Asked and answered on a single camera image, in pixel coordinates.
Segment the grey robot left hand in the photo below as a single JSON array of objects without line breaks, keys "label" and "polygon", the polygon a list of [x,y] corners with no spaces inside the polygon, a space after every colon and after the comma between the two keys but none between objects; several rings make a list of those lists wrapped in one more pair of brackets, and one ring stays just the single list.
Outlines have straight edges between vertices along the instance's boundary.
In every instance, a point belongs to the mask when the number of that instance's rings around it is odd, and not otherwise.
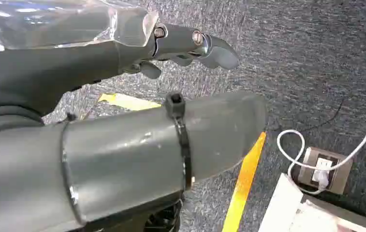
[{"label": "grey robot left hand", "polygon": [[0,232],[171,231],[181,195],[243,160],[263,131],[261,95],[45,125],[62,95],[153,61],[230,70],[224,40],[118,0],[0,0]]}]

